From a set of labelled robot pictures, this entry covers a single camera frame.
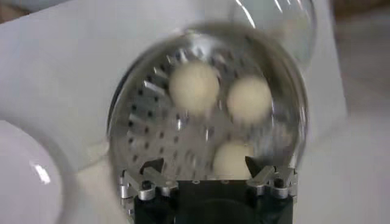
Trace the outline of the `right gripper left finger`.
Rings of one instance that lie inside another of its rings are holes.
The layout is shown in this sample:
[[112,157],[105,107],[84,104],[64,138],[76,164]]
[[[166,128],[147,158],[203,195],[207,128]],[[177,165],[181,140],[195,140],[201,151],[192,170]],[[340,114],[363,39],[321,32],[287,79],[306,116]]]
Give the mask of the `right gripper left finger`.
[[119,176],[119,197],[126,213],[134,213],[135,199],[153,200],[157,191],[163,197],[171,197],[179,189],[175,180],[161,174],[163,158],[146,161],[139,170],[126,169]]

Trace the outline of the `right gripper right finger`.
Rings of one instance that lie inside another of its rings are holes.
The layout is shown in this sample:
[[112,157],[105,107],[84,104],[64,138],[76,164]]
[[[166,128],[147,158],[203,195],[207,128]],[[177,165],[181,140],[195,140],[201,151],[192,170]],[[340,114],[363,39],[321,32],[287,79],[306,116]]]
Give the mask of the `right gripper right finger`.
[[298,174],[294,168],[259,166],[251,156],[245,156],[245,162],[251,175],[246,184],[255,189],[258,196],[269,194],[276,199],[297,200]]

